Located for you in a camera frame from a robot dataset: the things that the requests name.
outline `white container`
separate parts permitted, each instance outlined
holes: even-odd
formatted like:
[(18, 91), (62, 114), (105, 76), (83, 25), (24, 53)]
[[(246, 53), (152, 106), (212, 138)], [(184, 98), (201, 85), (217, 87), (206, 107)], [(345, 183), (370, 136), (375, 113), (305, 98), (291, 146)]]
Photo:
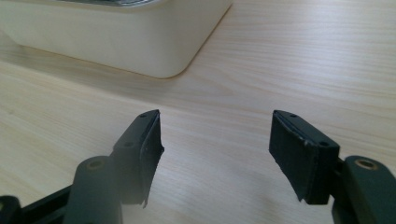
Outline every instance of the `white container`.
[(82, 1), (0, 0), (0, 29), (20, 45), (164, 78), (187, 67), (232, 2)]

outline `light wood surface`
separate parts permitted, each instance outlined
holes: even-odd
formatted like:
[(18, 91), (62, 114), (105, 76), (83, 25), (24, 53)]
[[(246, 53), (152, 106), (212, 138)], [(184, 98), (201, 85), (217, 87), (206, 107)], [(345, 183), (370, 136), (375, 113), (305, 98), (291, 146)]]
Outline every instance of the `light wood surface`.
[(108, 155), (134, 118), (162, 112), (148, 207), (125, 223), (332, 223), (299, 203), (268, 152), (274, 109), (396, 174), (396, 2), (234, 0), (179, 76), (143, 77), (0, 33), (0, 195), (26, 205)]

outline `tabletop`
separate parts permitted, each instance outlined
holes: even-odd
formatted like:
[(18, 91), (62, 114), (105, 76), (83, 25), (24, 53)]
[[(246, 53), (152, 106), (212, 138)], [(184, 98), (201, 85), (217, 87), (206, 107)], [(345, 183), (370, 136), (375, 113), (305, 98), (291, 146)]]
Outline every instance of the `tabletop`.
[(268, 152), (275, 109), (396, 174), (396, 2), (234, 0), (189, 67), (156, 79), (0, 32), (0, 195), (32, 203), (160, 109), (165, 152), (125, 223), (332, 223)]

